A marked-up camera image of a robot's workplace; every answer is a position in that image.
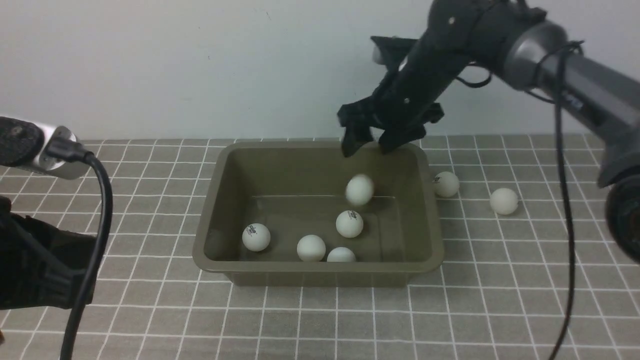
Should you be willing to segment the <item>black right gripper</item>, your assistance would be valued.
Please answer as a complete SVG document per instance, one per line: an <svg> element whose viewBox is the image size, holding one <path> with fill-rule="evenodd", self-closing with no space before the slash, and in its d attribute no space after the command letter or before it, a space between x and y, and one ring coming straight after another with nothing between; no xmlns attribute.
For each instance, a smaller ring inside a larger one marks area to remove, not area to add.
<svg viewBox="0 0 640 360"><path fill-rule="evenodd" d="M350 158L373 142L372 129L382 130L378 145L389 154L426 136L425 125L438 123L444 110L434 100L421 99L419 88L402 88L399 75L385 75L370 96L340 106L338 122L343 128L341 151Z"/></svg>

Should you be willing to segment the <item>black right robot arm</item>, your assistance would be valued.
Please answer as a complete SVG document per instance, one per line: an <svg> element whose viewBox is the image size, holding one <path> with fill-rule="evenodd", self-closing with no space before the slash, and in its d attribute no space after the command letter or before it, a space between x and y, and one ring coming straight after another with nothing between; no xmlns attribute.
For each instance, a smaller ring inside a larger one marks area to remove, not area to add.
<svg viewBox="0 0 640 360"><path fill-rule="evenodd" d="M566 30L524 0L435 0L418 39L372 36L386 74L372 95L337 112L352 157L382 130L383 153L422 139L444 115L437 99L469 66L512 89L549 96L603 142L596 184L611 187L605 220L619 248L639 260L639 83L587 58Z"/></svg>

